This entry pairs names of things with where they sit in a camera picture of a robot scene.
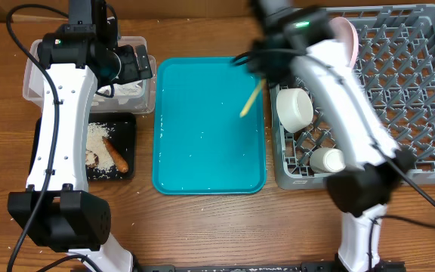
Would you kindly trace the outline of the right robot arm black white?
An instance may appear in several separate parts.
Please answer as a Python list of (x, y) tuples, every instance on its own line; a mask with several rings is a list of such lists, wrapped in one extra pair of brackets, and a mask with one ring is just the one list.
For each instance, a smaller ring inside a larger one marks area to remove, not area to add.
[(344, 155), (343, 170), (325, 187), (342, 214), (341, 245), (334, 261), (302, 264), (308, 271), (403, 271), (402, 262), (382, 260), (378, 241), (387, 203), (415, 157), (382, 125), (363, 87), (347, 65), (346, 47), (324, 8), (293, 8), (288, 1), (253, 1), (264, 33), (233, 63), (278, 84), (289, 76), (304, 81), (332, 127)]

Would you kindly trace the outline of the brown sausage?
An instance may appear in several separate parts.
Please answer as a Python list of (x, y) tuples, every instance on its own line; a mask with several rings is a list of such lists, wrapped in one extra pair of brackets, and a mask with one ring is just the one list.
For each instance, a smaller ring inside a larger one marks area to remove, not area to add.
[(112, 158), (116, 169), (121, 173), (127, 173), (129, 170), (128, 163), (122, 157), (122, 155), (115, 149), (115, 147), (110, 143), (108, 138), (102, 137), (103, 144)]

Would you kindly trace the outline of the brown food piece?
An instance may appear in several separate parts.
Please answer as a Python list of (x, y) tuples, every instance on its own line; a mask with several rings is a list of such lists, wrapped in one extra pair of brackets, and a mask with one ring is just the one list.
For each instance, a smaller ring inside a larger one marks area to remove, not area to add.
[(99, 157), (96, 153), (86, 150), (85, 152), (85, 165), (89, 168), (96, 168), (99, 164)]

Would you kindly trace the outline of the pink plate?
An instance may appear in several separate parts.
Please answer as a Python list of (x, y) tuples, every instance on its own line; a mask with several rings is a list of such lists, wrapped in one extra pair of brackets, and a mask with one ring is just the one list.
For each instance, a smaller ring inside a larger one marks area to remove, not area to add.
[(353, 69), (358, 57), (359, 39), (355, 26), (345, 17), (335, 17), (329, 21), (335, 38), (344, 44), (348, 67)]

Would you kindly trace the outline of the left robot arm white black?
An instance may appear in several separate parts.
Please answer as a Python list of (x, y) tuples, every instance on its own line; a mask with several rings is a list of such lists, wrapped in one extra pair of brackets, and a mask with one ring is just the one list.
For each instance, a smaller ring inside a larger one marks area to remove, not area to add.
[(139, 271), (111, 233), (108, 202), (88, 190), (86, 140), (91, 103), (102, 87), (153, 75), (144, 46), (118, 43), (118, 19), (104, 1), (71, 1), (67, 22), (29, 59), (43, 75), (39, 139), (26, 186), (8, 195), (22, 238), (79, 260), (92, 271)]

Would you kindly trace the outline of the white cup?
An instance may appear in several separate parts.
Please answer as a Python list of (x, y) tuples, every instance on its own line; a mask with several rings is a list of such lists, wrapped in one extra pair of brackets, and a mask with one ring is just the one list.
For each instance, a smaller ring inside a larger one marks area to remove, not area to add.
[(341, 150), (320, 147), (310, 157), (310, 167), (315, 173), (336, 173), (345, 169), (344, 155)]

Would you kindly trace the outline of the white napkin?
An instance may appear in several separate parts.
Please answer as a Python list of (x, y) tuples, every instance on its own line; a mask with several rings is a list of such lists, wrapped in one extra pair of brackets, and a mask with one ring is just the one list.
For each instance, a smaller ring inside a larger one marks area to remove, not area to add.
[(95, 94), (93, 102), (104, 102), (113, 93), (113, 99), (116, 99), (119, 104), (126, 104), (131, 98), (139, 98), (144, 93), (145, 83), (143, 81), (131, 82), (124, 85), (114, 84), (104, 86), (97, 90), (103, 96)]

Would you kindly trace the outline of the yellow plastic spoon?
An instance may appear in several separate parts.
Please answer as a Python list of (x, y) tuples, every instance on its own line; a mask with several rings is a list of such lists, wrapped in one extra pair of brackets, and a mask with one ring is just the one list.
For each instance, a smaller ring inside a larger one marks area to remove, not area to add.
[(266, 83), (266, 79), (262, 79), (256, 85), (255, 89), (253, 90), (253, 92), (249, 96), (248, 100), (246, 101), (244, 107), (242, 108), (242, 110), (241, 110), (241, 112), (239, 114), (240, 118), (243, 118), (243, 117), (245, 117), (248, 114), (248, 112), (250, 111), (250, 109), (253, 106), (254, 102), (256, 101), (258, 95), (261, 93), (265, 83)]

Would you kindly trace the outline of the cream bowl with rice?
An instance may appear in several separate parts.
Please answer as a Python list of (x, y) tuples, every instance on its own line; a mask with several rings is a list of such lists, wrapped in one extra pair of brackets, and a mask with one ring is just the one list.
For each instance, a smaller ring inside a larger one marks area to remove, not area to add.
[(301, 88), (282, 89), (276, 97), (276, 111), (284, 129), (295, 133), (313, 120), (313, 105), (307, 92)]

